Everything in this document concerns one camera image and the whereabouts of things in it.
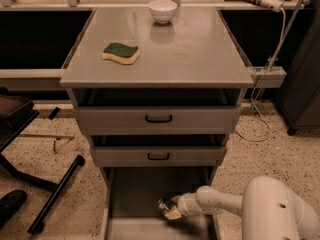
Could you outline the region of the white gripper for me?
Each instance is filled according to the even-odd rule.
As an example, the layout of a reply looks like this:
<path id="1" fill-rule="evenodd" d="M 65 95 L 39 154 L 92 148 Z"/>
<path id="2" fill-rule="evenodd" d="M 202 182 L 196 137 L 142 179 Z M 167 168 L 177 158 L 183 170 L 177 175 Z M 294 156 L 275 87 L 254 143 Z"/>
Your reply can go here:
<path id="1" fill-rule="evenodd" d="M 177 202 L 177 207 L 172 208 L 165 213 L 168 220 L 178 220 L 183 216 L 194 216 L 200 213 L 200 206 L 196 199 L 195 193 L 185 193 L 182 195 L 175 195 L 170 198 L 171 201 Z"/>

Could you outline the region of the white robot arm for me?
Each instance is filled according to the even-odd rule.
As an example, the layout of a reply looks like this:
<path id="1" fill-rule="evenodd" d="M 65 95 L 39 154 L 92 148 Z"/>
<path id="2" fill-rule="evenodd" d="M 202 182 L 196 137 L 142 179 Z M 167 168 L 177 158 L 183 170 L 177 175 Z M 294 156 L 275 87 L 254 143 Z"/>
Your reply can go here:
<path id="1" fill-rule="evenodd" d="M 314 240 L 320 232 L 315 210 L 284 183 L 268 176 L 251 179 L 241 195 L 201 186 L 194 193 L 159 200 L 158 209 L 168 220 L 226 210 L 242 219 L 242 240 Z"/>

